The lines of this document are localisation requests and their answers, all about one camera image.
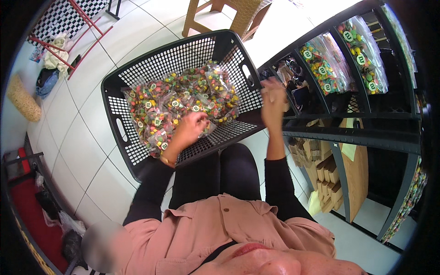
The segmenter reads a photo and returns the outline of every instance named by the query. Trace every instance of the blurred circle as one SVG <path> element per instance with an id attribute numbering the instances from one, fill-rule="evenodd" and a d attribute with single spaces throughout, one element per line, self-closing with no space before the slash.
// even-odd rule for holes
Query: blurred circle
<path id="1" fill-rule="evenodd" d="M 129 232 L 117 222 L 103 220 L 92 225 L 81 241 L 85 262 L 99 273 L 113 273 L 127 265 L 133 251 Z"/>

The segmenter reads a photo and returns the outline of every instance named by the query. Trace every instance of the mouth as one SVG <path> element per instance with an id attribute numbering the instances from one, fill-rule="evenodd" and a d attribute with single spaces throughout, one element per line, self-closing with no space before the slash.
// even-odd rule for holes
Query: mouth
<path id="1" fill-rule="evenodd" d="M 264 245 L 257 243 L 257 242 L 248 243 L 248 244 L 240 247 L 236 251 L 234 251 L 231 255 L 232 256 L 231 259 L 242 256 L 246 253 L 254 251 L 255 249 L 271 249 L 271 248 L 268 248 L 267 246 L 264 246 Z"/>

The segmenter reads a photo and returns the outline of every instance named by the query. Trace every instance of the stool seat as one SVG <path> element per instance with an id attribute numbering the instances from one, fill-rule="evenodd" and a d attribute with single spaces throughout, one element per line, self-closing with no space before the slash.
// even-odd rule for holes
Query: stool seat
<path id="1" fill-rule="evenodd" d="M 191 0 L 182 36 L 188 37 L 190 29 L 200 33 L 212 31 L 194 20 L 196 13 L 209 5 L 212 5 L 210 11 L 221 12 L 223 6 L 228 5 L 237 11 L 230 30 L 235 31 L 243 41 L 252 39 L 271 4 L 272 0 L 210 0 L 198 7 L 198 0 Z"/>

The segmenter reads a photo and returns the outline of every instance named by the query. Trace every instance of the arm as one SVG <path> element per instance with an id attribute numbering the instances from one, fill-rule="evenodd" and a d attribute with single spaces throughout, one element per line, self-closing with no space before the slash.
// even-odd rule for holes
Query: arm
<path id="1" fill-rule="evenodd" d="M 292 177 L 287 164 L 282 137 L 282 106 L 286 92 L 274 78 L 262 81 L 265 87 L 261 116 L 269 131 L 269 144 L 265 164 L 266 202 L 278 207 L 278 218 L 287 220 L 292 217 L 303 217 L 315 221 L 295 196 Z"/>
<path id="2" fill-rule="evenodd" d="M 191 113 L 184 117 L 168 148 L 160 160 L 144 169 L 139 186 L 123 225 L 140 219 L 161 220 L 161 204 L 174 165 L 180 152 L 197 141 L 198 136 L 209 123 L 206 113 Z"/>

